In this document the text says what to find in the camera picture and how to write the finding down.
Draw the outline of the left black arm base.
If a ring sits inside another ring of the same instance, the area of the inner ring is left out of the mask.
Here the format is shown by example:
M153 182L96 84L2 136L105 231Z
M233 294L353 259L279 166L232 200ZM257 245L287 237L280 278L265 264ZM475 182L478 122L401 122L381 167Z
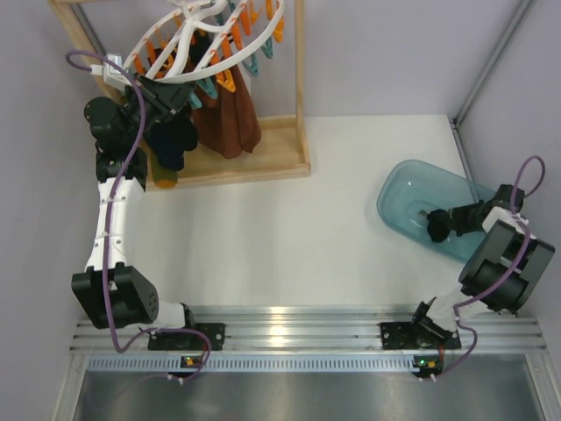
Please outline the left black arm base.
M222 351L224 323L197 323L194 328L164 328L150 334L149 351L179 352L179 370L173 375L186 376L202 367L209 353Z

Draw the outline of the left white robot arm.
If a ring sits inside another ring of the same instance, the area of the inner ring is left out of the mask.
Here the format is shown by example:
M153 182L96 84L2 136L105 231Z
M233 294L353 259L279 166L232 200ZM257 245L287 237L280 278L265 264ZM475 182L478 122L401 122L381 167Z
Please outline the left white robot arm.
M96 179L100 197L96 235L83 272L71 288L97 329L154 325L168 328L179 348L198 337L192 313L183 303L162 302L156 287L132 264L132 234L146 191L148 158L139 139L173 140L188 133L183 109L192 93L187 84L166 84L140 76L125 90L124 104L95 97L84 117L96 140Z

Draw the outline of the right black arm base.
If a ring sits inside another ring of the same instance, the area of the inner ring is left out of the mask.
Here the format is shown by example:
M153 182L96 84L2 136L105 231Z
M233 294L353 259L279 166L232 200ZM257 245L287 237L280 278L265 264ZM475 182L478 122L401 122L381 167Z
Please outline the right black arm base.
M382 349L385 351L427 351L414 356L414 375L419 379L436 377L444 371L446 351L459 350L458 335L420 322L385 322L380 324Z

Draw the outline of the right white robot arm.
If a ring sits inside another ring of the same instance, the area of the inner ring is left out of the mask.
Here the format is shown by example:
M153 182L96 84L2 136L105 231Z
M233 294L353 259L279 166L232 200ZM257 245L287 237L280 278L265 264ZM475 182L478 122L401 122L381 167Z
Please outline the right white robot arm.
M519 310L549 265L555 247L538 239L520 214L525 192L502 184L493 198L449 210L424 212L432 241L454 232L482 232L484 238L462 269L459 286L418 305L409 325L411 341L421 348L444 345L459 323L488 311Z

